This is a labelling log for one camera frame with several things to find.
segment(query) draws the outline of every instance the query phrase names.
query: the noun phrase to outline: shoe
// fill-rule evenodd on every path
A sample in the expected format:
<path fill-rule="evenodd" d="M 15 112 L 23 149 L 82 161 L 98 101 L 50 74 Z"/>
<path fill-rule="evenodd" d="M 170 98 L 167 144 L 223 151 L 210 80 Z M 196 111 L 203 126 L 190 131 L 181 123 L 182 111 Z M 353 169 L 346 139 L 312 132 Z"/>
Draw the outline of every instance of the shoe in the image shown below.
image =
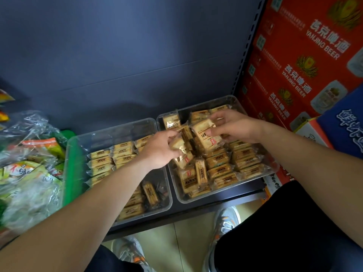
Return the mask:
<path fill-rule="evenodd" d="M 217 241 L 230 230 L 241 223 L 241 217 L 236 207 L 228 207 L 217 211 L 214 219 L 214 236 L 209 247 L 208 254 L 204 260 L 203 272 L 216 272 L 214 267 L 214 249 Z"/>
<path fill-rule="evenodd" d="M 111 244 L 111 251 L 119 260 L 137 263 L 141 265 L 146 272 L 156 272 L 145 260 L 141 244 L 133 236 L 114 240 Z"/>

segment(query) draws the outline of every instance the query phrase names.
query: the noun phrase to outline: plastic tray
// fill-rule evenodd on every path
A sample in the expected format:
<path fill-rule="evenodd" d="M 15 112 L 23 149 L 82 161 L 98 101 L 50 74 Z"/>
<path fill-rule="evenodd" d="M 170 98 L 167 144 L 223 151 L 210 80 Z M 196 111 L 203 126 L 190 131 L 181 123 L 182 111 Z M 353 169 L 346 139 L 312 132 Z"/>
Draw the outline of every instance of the plastic tray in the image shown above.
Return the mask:
<path fill-rule="evenodd" d="M 198 110 L 200 111 L 200 110 L 205 110 L 205 109 L 212 109 L 212 108 L 215 108 L 215 107 L 218 107 L 218 106 L 221 106 L 221 105 L 225 105 L 225 104 L 229 104 L 229 105 L 232 106 L 232 109 L 235 109 L 235 110 L 245 114 L 245 111 L 242 108 L 239 101 L 237 100 L 237 98 L 235 96 L 233 96 L 233 95 L 227 95 L 227 96 L 217 98 L 217 99 L 214 99 L 214 100 L 210 100 L 210 101 L 207 101 L 207 102 L 204 102 L 204 103 L 189 106 L 187 108 L 178 109 L 180 121 L 181 121 L 182 124 L 185 123 L 188 120 L 189 114 L 191 112 L 195 112 L 195 111 L 198 111 Z M 168 114 L 168 113 L 161 114 L 161 115 L 159 115 L 157 117 L 157 127 L 158 127 L 158 129 L 160 131 L 165 130 L 165 126 L 164 126 L 162 117 L 164 115 L 166 115 L 166 114 Z M 265 155 L 264 159 L 262 160 L 262 163 L 264 163 L 266 165 L 269 165 L 271 167 L 271 169 L 267 173 L 261 174 L 261 175 L 259 175 L 257 177 L 253 177 L 251 179 L 247 179 L 247 180 L 232 184 L 232 185 L 224 187 L 224 188 L 220 188 L 218 190 L 215 190 L 215 191 L 212 191 L 210 193 L 195 197 L 193 199 L 188 198 L 187 196 L 184 195 L 183 190 L 182 190 L 182 186 L 180 184 L 179 177 L 175 173 L 175 170 L 174 170 L 174 163 L 169 162 L 168 166 L 169 166 L 170 175 L 171 175 L 171 179 L 172 179 L 172 182 L 173 182 L 173 185 L 174 185 L 174 188 L 175 188 L 175 194 L 176 194 L 177 199 L 181 203 L 190 203 L 190 202 L 199 200 L 201 198 L 205 198 L 207 196 L 214 195 L 214 194 L 216 194 L 218 192 L 233 188 L 233 187 L 235 187 L 237 185 L 241 185 L 242 183 L 246 183 L 246 182 L 252 181 L 252 180 L 257 179 L 257 178 L 264 177 L 264 176 L 272 174 L 272 173 L 276 173 L 278 171 L 278 169 L 279 169 L 279 165 L 276 162 L 276 160 L 265 150 L 265 148 L 261 144 L 254 144 L 254 145 L 256 147 L 258 147 L 259 153 L 263 153 Z"/>
<path fill-rule="evenodd" d="M 157 124 L 155 119 L 147 118 L 70 138 L 67 144 L 64 166 L 65 189 L 63 195 L 63 206 L 69 204 L 75 200 L 76 197 L 80 196 L 89 189 L 89 186 L 85 183 L 90 178 L 90 176 L 86 174 L 86 171 L 89 170 L 86 165 L 86 162 L 88 161 L 87 155 L 89 153 L 121 142 L 137 140 L 156 132 Z M 115 222 L 113 226 L 158 214 L 170 209 L 173 201 L 166 167 L 152 170 L 144 179 L 150 181 L 155 185 L 155 187 L 158 183 L 166 187 L 168 194 L 164 201 L 164 207 Z"/>

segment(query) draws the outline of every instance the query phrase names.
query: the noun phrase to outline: left hand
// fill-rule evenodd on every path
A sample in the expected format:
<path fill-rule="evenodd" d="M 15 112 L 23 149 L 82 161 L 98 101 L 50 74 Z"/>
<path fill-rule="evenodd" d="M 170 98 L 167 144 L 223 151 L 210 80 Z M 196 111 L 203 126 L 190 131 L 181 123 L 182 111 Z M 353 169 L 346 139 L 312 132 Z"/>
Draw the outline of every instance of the left hand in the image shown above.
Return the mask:
<path fill-rule="evenodd" d="M 178 132 L 168 130 L 154 134 L 147 141 L 144 149 L 139 155 L 139 158 L 148 160 L 150 169 L 158 169 L 169 163 L 173 158 L 181 156 L 181 150 L 172 150 L 168 141 L 170 137 L 176 136 Z"/>

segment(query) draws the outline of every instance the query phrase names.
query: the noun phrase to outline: tiled floor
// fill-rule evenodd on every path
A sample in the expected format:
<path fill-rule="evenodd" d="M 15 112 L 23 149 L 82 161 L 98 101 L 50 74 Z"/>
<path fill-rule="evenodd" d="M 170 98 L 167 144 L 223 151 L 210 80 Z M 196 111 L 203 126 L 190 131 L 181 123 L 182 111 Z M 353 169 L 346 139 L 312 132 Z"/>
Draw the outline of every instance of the tiled floor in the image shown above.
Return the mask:
<path fill-rule="evenodd" d="M 238 205 L 241 220 L 261 205 L 252 201 Z M 135 234 L 146 260 L 157 272 L 200 272 L 213 236 L 214 213 L 182 220 Z"/>

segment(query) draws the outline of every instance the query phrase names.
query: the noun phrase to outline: gray shelf back panel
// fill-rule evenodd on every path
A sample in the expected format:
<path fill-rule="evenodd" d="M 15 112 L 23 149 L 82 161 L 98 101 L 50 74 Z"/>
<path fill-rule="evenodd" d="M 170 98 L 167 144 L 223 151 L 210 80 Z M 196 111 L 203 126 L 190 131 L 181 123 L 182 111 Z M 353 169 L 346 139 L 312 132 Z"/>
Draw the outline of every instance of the gray shelf back panel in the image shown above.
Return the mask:
<path fill-rule="evenodd" d="M 76 133 L 234 91 L 264 0 L 0 0 L 0 85 Z"/>

